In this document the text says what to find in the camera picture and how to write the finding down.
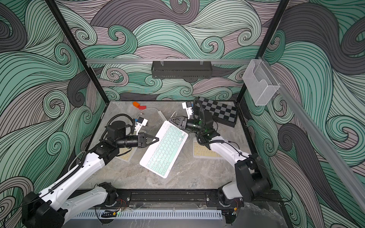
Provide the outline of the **white power strip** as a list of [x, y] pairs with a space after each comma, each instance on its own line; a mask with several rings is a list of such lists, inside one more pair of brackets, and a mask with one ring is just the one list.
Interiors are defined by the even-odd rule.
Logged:
[[167, 118], [164, 116], [164, 114], [160, 110], [158, 110], [157, 113], [160, 116], [162, 121], [167, 121]]

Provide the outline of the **yellow wireless keyboard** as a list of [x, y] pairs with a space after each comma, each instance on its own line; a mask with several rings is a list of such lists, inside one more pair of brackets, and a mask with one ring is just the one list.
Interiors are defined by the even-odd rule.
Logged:
[[218, 153], [209, 150], [207, 147], [199, 145], [197, 139], [194, 138], [193, 141], [193, 157], [200, 159], [214, 159], [214, 160], [223, 160]]
[[136, 152], [137, 148], [120, 148], [119, 154], [116, 158], [123, 160], [125, 162], [129, 162]]

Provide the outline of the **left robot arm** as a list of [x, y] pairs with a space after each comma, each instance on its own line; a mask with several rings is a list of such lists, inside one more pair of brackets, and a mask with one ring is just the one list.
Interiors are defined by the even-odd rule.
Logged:
[[103, 203], [113, 205], [116, 189], [107, 182], [74, 198], [70, 196], [96, 171], [119, 155], [121, 148], [145, 148], [159, 141], [135, 126], [116, 121], [106, 126], [100, 142], [86, 151], [78, 165], [40, 193], [30, 192], [22, 201], [21, 221], [27, 228], [61, 228], [74, 216]]

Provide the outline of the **green wireless keyboard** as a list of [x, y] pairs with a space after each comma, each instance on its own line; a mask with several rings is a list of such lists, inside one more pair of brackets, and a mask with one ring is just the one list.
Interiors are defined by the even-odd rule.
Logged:
[[139, 164], [166, 179], [188, 134], [172, 123], [164, 121], [156, 137], [159, 141], [148, 147]]

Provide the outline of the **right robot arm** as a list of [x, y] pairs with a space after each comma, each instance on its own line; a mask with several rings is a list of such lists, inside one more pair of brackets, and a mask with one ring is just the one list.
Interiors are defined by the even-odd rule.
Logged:
[[218, 153], [234, 167], [236, 181], [218, 189], [219, 201], [229, 205], [233, 200], [252, 202], [272, 188], [264, 162], [257, 154], [251, 155], [225, 140], [214, 128], [213, 117], [208, 112], [193, 117], [177, 116], [168, 120], [181, 130], [194, 133], [197, 143]]

